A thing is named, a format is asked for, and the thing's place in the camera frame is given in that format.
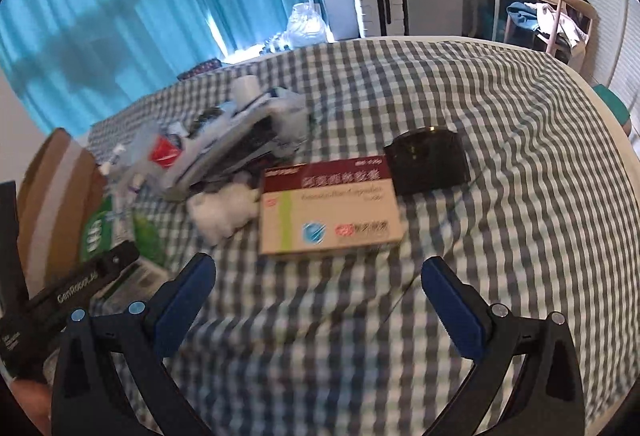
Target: cardboard box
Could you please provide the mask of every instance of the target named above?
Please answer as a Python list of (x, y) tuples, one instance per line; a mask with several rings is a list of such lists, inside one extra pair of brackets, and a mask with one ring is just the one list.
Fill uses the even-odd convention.
[(264, 172), (261, 254), (398, 243), (403, 234), (385, 156)]
[(102, 202), (105, 178), (91, 153), (56, 129), (18, 193), (18, 251), (30, 297), (80, 265), (82, 229)]

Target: black handle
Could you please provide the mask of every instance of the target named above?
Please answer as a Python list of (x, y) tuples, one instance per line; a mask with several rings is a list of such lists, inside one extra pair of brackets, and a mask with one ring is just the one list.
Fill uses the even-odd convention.
[(391, 24), (391, 0), (385, 0), (386, 24)]
[(15, 182), (0, 184), (0, 306), (21, 309), (29, 300), (18, 254), (18, 207)]

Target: wooden chair leg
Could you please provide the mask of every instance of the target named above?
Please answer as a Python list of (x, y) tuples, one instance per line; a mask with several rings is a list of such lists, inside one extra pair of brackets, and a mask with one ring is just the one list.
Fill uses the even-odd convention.
[(554, 55), (556, 53), (556, 39), (558, 38), (558, 27), (560, 26), (560, 15), (562, 14), (562, 0), (558, 2), (556, 8), (556, 17), (554, 19), (554, 28), (551, 30), (549, 43), (546, 45), (546, 52)]
[(511, 21), (511, 16), (507, 14), (507, 26), (504, 29), (504, 43), (509, 44), (509, 36), (511, 35), (511, 27), (513, 26), (513, 22)]

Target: bed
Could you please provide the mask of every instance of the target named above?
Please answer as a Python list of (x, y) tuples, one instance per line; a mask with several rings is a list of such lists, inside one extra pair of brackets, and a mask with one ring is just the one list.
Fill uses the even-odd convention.
[[(313, 127), (295, 162), (375, 155), (423, 126), (460, 133), (471, 183), (399, 199), (407, 234), (386, 251), (258, 257), (252, 224), (209, 247), (184, 205), (143, 191), (174, 270), (202, 251), (218, 280), (166, 367), (217, 434), (418, 435), (470, 369), (420, 289), (441, 255), (487, 302), (574, 335), (589, 431), (596, 434), (640, 364), (640, 162), (612, 113), (550, 56), (462, 38), (323, 44), (181, 82), (96, 124), (102, 161), (143, 120), (189, 121), (230, 82), (306, 97)], [(515, 359), (481, 428), (497, 421)], [(154, 427), (121, 369), (136, 413)]]

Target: cotton ball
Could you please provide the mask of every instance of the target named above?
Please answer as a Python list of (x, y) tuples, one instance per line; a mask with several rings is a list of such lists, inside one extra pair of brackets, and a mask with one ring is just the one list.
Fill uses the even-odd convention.
[(230, 236), (233, 232), (217, 194), (196, 194), (187, 201), (187, 211), (202, 237), (211, 245), (217, 245), (225, 235)]
[(218, 193), (224, 203), (226, 217), (234, 229), (258, 216), (254, 190), (243, 183), (230, 183)]
[(217, 194), (196, 194), (187, 210), (202, 236), (212, 245), (258, 216), (259, 193), (244, 183), (225, 185)]
[(249, 185), (250, 181), (251, 181), (251, 174), (249, 174), (246, 171), (236, 173), (233, 178), (234, 183), (244, 183), (246, 185)]

